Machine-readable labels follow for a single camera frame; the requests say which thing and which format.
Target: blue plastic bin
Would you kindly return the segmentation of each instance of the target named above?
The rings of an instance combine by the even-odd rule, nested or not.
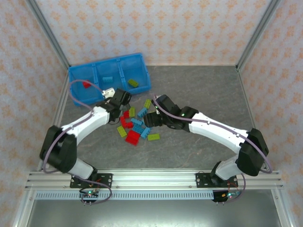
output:
[[[89,80],[102,90],[113,87],[124,89],[131,94],[138,94],[151,89],[151,80],[141,53],[134,53],[117,58],[97,61],[84,65],[69,67],[70,81],[75,79]],[[113,82],[104,83],[103,77],[113,77]],[[139,83],[136,88],[127,81],[133,79]],[[92,104],[103,100],[102,94],[93,86],[85,88],[81,82],[71,86],[71,94],[78,100]]]

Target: beige patterned wall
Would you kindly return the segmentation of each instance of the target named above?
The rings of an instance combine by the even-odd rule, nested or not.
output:
[[[66,70],[24,0],[0,1],[0,226],[10,227]]]
[[[275,169],[303,225],[303,2],[284,0],[241,71]]]
[[[71,65],[142,52],[148,64],[235,65],[270,0],[38,0]]]

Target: blue lego brick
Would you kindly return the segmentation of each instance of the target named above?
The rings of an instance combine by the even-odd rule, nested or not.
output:
[[[142,110],[139,111],[139,113],[137,114],[138,117],[144,117],[147,114],[147,108],[143,108]]]
[[[141,133],[141,137],[145,139],[150,132],[151,132],[150,128],[144,129],[144,131]]]
[[[144,129],[141,128],[139,125],[135,124],[133,127],[133,131],[135,131],[141,135],[143,133]]]
[[[142,125],[142,121],[139,121],[139,120],[134,119],[134,118],[131,119],[131,122],[134,123],[134,124],[138,124],[140,126]]]
[[[112,83],[113,77],[102,77],[104,83]]]

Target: gray marble surface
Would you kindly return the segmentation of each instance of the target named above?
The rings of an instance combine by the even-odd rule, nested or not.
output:
[[[152,88],[134,95],[130,102],[136,112],[152,94],[168,95],[180,108],[193,107],[227,125],[250,130],[251,119],[234,66],[149,66]],[[62,125],[87,113],[68,98]],[[154,127],[160,140],[140,139],[135,147],[117,132],[120,125],[105,125],[78,145],[78,157],[96,168],[201,168],[211,169],[216,162],[234,153],[206,137]]]

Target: gray floor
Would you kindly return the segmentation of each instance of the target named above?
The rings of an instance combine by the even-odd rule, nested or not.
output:
[[[130,102],[142,109],[152,94],[168,95],[179,107],[193,107],[227,125],[250,130],[252,127],[244,94],[234,66],[150,66],[152,88],[134,95]],[[85,113],[68,99],[62,125]],[[78,146],[78,157],[96,168],[207,168],[234,154],[221,144],[200,135],[154,127],[160,140],[140,139],[134,147],[125,142],[117,125],[105,125],[92,132]]]
[[[280,227],[270,190],[247,190],[230,204],[211,200],[35,201],[28,227]]]

